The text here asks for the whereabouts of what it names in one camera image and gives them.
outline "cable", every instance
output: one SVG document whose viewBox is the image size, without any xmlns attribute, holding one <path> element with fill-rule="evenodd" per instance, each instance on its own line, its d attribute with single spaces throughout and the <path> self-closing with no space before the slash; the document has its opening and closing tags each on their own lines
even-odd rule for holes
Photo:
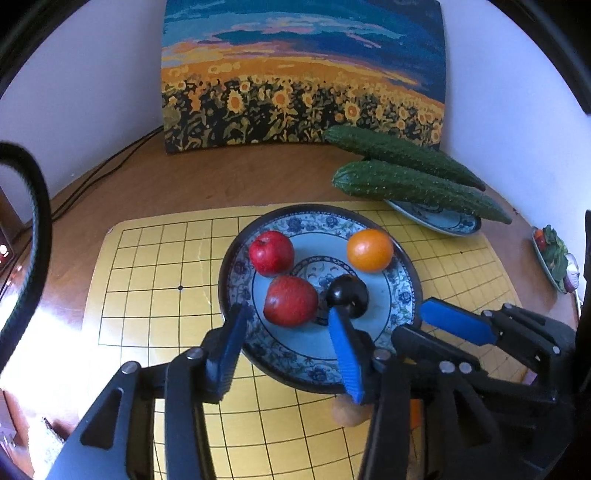
<svg viewBox="0 0 591 480">
<path fill-rule="evenodd" d="M 135 152 L 137 152 L 143 145 L 145 145 L 150 139 L 152 139 L 154 136 L 156 136 L 162 130 L 163 130 L 162 126 L 160 126 L 160 127 L 156 128 L 156 129 L 152 130 L 150 133 L 144 135 L 141 138 L 138 138 L 133 143 L 127 145 L 125 148 L 119 150 L 116 154 L 110 156 L 105 161 L 103 161 L 102 163 L 100 163 L 92 171 L 92 173 L 82 182 L 82 184 L 79 185 L 78 188 L 76 188 L 76 190 L 74 190 L 70 194 L 70 196 L 66 200 L 64 200 L 64 202 L 62 202 L 62 204 L 53 212 L 52 219 L 51 219 L 52 223 L 53 222 L 57 222 L 67 212 L 69 212 L 70 209 L 74 206 L 74 204 L 78 201 L 78 199 L 80 197 L 82 197 L 82 195 L 84 195 L 89 190 L 89 188 L 91 188 L 93 185 L 95 185 L 99 181 L 101 181 L 101 180 L 107 178 L 108 176 L 112 175 L 117 170 L 119 170 L 121 167 L 123 167 L 123 165 L 125 165 L 125 163 L 131 158 L 131 156 Z M 131 152 L 129 152 L 129 154 L 126 155 L 126 157 L 119 163 L 119 165 L 117 165 L 115 168 L 113 168 L 113 170 L 109 170 L 107 173 L 105 173 L 105 174 L 101 175 L 100 177 L 92 180 L 92 178 L 101 169 L 103 169 L 104 166 L 106 166 L 107 164 L 109 164 L 116 157 L 118 157 L 119 155 L 121 155 L 123 152 L 125 152 L 128 149 L 130 149 L 134 145 L 136 145 L 136 147 Z M 24 230 L 22 230 L 17 235 L 17 239 L 20 238 L 25 233 L 27 233 L 30 229 L 31 229 L 31 227 L 29 226 L 29 227 L 25 228 Z M 7 286 L 8 286 L 8 282 L 10 280 L 10 276 L 14 272 L 14 268 L 16 267 L 16 265 L 18 264 L 18 261 L 21 259 L 21 257 L 24 255 L 24 253 L 27 251 L 27 248 L 29 247 L 30 244 L 31 244 L 31 238 L 29 238 L 27 240 L 27 242 L 25 243 L 24 247 L 20 250 L 20 252 L 18 253 L 18 255 L 13 256 L 12 259 L 10 260 L 10 262 L 8 263 L 8 265 L 7 265 L 7 275 L 6 275 L 6 278 L 4 279 L 4 282 L 2 283 L 2 287 L 0 287 L 0 300 L 2 300 L 2 297 L 4 296 L 5 290 L 6 290 Z"/>
<path fill-rule="evenodd" d="M 25 333 L 45 287 L 51 257 L 51 204 L 41 169 L 29 152 L 2 142 L 0 163 L 11 167 L 24 180 L 33 207 L 31 265 L 17 302 L 0 330 L 1 373 Z"/>
</svg>

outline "painting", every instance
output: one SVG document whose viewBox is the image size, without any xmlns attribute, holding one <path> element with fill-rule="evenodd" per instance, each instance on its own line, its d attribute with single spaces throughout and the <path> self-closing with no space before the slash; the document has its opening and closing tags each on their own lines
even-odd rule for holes
<svg viewBox="0 0 591 480">
<path fill-rule="evenodd" d="M 321 142 L 337 124 L 437 148 L 445 42 L 436 0 L 168 0 L 166 150 Z"/>
</svg>

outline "red apple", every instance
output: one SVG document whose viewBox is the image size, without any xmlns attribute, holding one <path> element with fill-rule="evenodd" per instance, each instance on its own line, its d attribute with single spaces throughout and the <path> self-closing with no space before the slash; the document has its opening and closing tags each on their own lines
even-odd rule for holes
<svg viewBox="0 0 591 480">
<path fill-rule="evenodd" d="M 296 327 L 316 317 L 318 292 L 300 277 L 280 275 L 267 290 L 263 315 L 269 322 Z"/>
<path fill-rule="evenodd" d="M 257 236 L 248 249 L 252 265 L 264 277 L 275 277 L 291 270 L 295 254 L 291 240 L 274 230 Z"/>
</svg>

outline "oval plate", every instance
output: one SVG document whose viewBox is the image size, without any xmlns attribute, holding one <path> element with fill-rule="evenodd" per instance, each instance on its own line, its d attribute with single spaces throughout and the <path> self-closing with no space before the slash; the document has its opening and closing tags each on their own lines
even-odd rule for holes
<svg viewBox="0 0 591 480">
<path fill-rule="evenodd" d="M 457 213 L 443 208 L 427 207 L 416 203 L 384 200 L 394 210 L 410 218 L 419 225 L 449 236 L 469 236 L 482 227 L 480 217 Z"/>
<path fill-rule="evenodd" d="M 533 229 L 531 231 L 531 241 L 534 244 L 535 256 L 538 257 L 538 260 L 540 262 L 542 270 L 544 270 L 544 273 L 546 274 L 546 277 L 548 277 L 548 280 L 550 280 L 550 283 L 554 286 L 554 288 L 556 290 L 558 290 L 560 293 L 564 293 L 566 295 L 567 294 L 566 288 L 564 288 L 564 287 L 560 288 L 560 285 L 558 285 L 556 283 L 556 281 L 554 280 L 554 277 L 552 276 L 552 273 L 550 273 L 550 270 L 548 269 L 548 265 L 546 265 L 546 262 L 544 261 L 544 257 L 542 257 L 542 252 L 540 252 L 538 245 L 535 243 L 534 234 L 535 234 L 536 230 L 537 230 L 537 228 L 533 227 Z"/>
</svg>

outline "blue gripper pad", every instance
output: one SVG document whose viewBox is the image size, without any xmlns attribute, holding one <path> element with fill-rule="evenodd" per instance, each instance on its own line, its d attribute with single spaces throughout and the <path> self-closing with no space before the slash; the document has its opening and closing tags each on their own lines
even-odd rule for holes
<svg viewBox="0 0 591 480">
<path fill-rule="evenodd" d="M 238 357 L 246 337 L 246 326 L 252 321 L 252 308 L 235 303 L 225 318 L 216 345 L 207 357 L 206 374 L 208 390 L 218 399 L 230 390 Z"/>
<path fill-rule="evenodd" d="M 463 338 L 474 345 L 496 344 L 498 332 L 485 317 L 430 298 L 421 306 L 421 318 L 429 325 Z"/>
<path fill-rule="evenodd" d="M 356 404 L 373 401 L 371 351 L 364 345 L 361 336 L 353 328 L 344 307 L 329 311 L 329 334 L 345 390 Z"/>
</svg>

